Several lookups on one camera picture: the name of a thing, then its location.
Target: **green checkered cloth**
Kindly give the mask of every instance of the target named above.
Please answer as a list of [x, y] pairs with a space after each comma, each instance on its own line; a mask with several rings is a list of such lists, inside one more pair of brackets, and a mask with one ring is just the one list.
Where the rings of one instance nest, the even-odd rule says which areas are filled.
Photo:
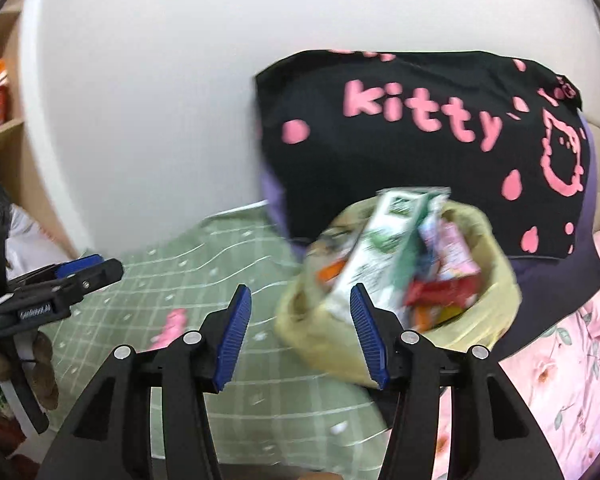
[[[225, 308], [238, 284], [253, 310], [234, 380], [206, 395], [221, 463], [297, 465], [374, 480], [386, 450], [386, 427], [365, 390], [308, 368], [274, 334], [276, 307], [299, 272], [288, 243], [264, 208], [220, 214], [175, 240], [122, 258], [125, 276], [88, 295], [73, 315], [43, 331], [54, 344], [60, 404], [57, 429], [112, 348], [149, 348], [174, 308], [188, 329]], [[161, 390], [152, 392], [152, 454], [164, 456]]]

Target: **pink floral blanket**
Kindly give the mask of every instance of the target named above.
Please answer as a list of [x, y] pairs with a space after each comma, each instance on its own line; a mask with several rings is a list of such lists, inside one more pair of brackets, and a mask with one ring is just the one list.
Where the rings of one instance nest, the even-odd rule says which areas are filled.
[[[594, 235], [600, 256], [600, 232]], [[501, 362], [554, 450], [565, 480], [577, 480], [600, 452], [600, 290], [580, 310]], [[446, 473], [451, 396], [440, 399], [433, 478]]]

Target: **wall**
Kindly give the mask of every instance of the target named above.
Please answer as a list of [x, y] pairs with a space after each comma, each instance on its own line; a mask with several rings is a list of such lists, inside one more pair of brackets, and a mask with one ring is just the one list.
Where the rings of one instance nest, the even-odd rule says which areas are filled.
[[27, 124], [79, 248], [137, 248], [257, 200], [252, 77], [299, 50], [531, 58], [600, 122], [589, 0], [27, 0], [23, 20]]

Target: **silver screw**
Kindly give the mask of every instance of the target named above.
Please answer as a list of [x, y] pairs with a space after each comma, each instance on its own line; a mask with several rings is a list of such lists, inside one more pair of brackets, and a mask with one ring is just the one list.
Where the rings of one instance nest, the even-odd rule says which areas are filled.
[[128, 346], [119, 346], [113, 351], [113, 357], [116, 359], [126, 359], [131, 355], [131, 348]]
[[415, 345], [418, 341], [420, 341], [420, 336], [413, 330], [405, 330], [402, 332], [402, 334], [400, 334], [400, 339], [407, 343], [407, 345]]
[[195, 330], [193, 332], [187, 332], [182, 340], [187, 345], [195, 345], [196, 343], [202, 341], [202, 334], [200, 332], [196, 332]]
[[489, 351], [484, 346], [474, 346], [471, 348], [471, 353], [478, 359], [486, 359], [489, 357]]

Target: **yellow plastic bag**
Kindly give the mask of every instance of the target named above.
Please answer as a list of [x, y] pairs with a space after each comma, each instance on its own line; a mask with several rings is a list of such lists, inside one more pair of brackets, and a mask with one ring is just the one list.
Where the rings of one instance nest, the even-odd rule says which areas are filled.
[[[375, 198], [345, 209], [329, 230], [355, 232], [373, 211]], [[462, 231], [474, 261], [482, 271], [478, 300], [464, 314], [425, 332], [436, 346], [466, 352], [481, 344], [491, 349], [509, 329], [521, 296], [509, 261], [493, 238], [487, 217], [475, 207], [448, 202], [443, 217]], [[312, 244], [302, 273], [287, 287], [278, 307], [276, 332], [307, 364], [341, 380], [376, 386], [369, 377], [353, 325], [324, 307], [325, 294], [316, 283], [320, 240]]]

